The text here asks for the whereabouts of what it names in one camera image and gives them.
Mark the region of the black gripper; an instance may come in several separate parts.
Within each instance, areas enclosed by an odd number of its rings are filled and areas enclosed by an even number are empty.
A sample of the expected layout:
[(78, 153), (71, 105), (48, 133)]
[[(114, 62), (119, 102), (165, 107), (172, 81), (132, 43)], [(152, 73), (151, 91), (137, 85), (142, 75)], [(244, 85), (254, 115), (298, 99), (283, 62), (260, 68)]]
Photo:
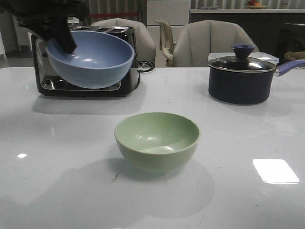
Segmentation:
[(89, 14), (84, 0), (2, 0), (0, 10), (13, 15), (19, 26), (44, 40), (54, 38), (61, 49), (72, 54), (74, 42), (67, 18), (84, 20)]

